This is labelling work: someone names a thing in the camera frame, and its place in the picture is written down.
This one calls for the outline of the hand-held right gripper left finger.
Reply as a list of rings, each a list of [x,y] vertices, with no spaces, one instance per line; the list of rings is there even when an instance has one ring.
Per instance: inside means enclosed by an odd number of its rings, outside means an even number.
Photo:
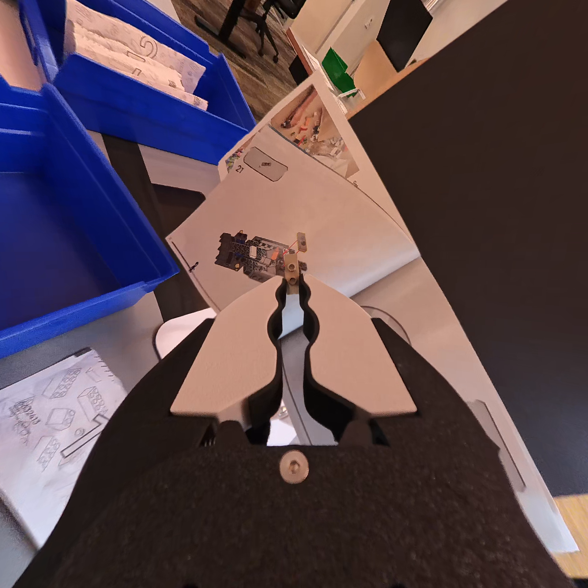
[[[254,287],[212,322],[172,405],[174,416],[236,421],[260,428],[282,398],[282,311],[287,283],[279,276]]]

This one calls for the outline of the large printed paper bag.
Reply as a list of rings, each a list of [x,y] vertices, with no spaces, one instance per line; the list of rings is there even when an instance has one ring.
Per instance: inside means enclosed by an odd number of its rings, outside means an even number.
[[[36,548],[125,396],[91,348],[1,389],[1,498]]]

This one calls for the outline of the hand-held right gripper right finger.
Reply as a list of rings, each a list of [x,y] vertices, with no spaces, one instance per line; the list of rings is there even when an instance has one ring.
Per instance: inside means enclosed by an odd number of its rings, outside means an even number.
[[[303,394],[318,422],[417,412],[370,315],[318,278],[302,277]]]

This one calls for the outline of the green box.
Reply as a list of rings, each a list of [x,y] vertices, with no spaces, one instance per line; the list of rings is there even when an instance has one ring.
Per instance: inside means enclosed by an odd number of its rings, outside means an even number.
[[[320,64],[339,94],[355,96],[358,93],[355,82],[348,73],[347,64],[332,47],[328,49]]]

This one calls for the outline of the cardboard box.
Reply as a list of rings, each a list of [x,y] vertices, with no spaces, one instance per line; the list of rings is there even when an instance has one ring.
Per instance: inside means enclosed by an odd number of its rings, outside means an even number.
[[[364,96],[356,110],[362,109],[377,99],[409,72],[409,68],[397,72],[382,46],[374,40],[366,49],[353,76],[356,87]]]

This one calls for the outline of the blue plastic bin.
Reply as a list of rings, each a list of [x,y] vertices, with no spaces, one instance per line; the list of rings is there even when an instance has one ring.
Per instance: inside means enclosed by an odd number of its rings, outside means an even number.
[[[89,9],[136,27],[205,67],[195,94],[207,110],[93,62],[65,56],[65,1],[19,1],[28,48],[44,82],[60,92],[86,129],[208,164],[256,125],[224,55],[149,1],[81,1]]]
[[[179,272],[52,85],[1,79],[1,357],[136,304]]]

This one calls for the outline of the lego instruction booklet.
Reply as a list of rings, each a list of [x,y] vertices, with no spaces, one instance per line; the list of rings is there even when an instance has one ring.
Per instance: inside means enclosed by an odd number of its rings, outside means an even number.
[[[304,232],[309,272],[360,307],[377,307],[448,377],[499,447],[509,481],[549,551],[579,550],[503,401],[408,233],[323,74],[279,102],[219,162],[220,183],[166,238],[220,313],[284,278],[283,249]]]

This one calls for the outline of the black computer monitor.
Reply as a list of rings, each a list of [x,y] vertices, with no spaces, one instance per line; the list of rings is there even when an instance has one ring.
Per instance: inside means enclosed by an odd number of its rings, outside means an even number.
[[[422,1],[390,1],[376,37],[393,68],[403,70],[433,20]]]

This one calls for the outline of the white numbered paper bag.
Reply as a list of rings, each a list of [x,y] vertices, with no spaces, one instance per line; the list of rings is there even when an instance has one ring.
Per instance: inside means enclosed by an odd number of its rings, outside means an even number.
[[[205,66],[117,18],[66,2],[63,51],[77,53],[145,84],[194,93]]]
[[[64,43],[66,55],[81,55],[95,63],[120,73],[126,77],[172,96],[203,111],[208,110],[208,102],[184,90],[180,74],[172,68],[160,65],[146,57],[135,55],[128,50],[110,48],[109,40],[96,42],[79,32],[67,36]]]

